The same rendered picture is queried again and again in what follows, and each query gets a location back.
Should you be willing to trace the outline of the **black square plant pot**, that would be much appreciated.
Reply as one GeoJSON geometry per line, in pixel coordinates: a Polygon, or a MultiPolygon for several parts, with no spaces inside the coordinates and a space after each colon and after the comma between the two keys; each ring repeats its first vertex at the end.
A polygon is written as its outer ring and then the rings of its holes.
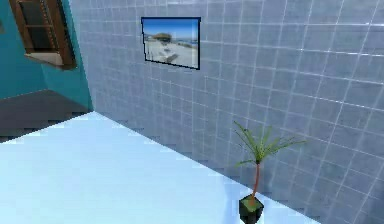
{"type": "Polygon", "coordinates": [[[245,224],[256,224],[263,210],[264,204],[251,194],[239,200],[239,215],[245,224]]]}

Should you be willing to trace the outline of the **framed beach picture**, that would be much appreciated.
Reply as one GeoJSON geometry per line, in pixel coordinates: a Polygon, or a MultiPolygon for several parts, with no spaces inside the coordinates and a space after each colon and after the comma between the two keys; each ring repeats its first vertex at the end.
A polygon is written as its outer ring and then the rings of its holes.
{"type": "Polygon", "coordinates": [[[142,17],[146,61],[200,69],[200,17],[142,17]]]}

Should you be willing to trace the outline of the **green palm house plant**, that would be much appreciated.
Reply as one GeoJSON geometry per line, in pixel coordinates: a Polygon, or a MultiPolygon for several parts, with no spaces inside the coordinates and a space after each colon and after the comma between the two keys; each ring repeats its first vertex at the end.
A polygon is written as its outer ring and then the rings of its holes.
{"type": "Polygon", "coordinates": [[[258,138],[253,136],[253,133],[250,129],[243,127],[239,122],[234,121],[234,124],[237,126],[235,130],[236,135],[241,139],[245,144],[245,149],[251,156],[251,159],[246,159],[236,163],[236,166],[241,166],[247,163],[255,165],[255,183],[252,188],[252,193],[250,196],[247,196],[249,203],[254,205],[256,203],[256,192],[258,190],[259,180],[260,180],[260,166],[261,163],[271,155],[276,154],[279,150],[288,148],[292,145],[304,144],[305,140],[298,140],[295,137],[285,138],[277,137],[272,141],[269,141],[269,137],[272,131],[272,127],[269,126],[267,131],[261,131],[258,138]]]}

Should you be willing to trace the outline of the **brown framed window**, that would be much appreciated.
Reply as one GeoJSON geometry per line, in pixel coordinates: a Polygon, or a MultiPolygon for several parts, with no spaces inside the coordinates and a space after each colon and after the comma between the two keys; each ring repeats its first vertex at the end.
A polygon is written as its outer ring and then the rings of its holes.
{"type": "Polygon", "coordinates": [[[77,67],[62,0],[8,0],[24,56],[60,70],[77,67]]]}

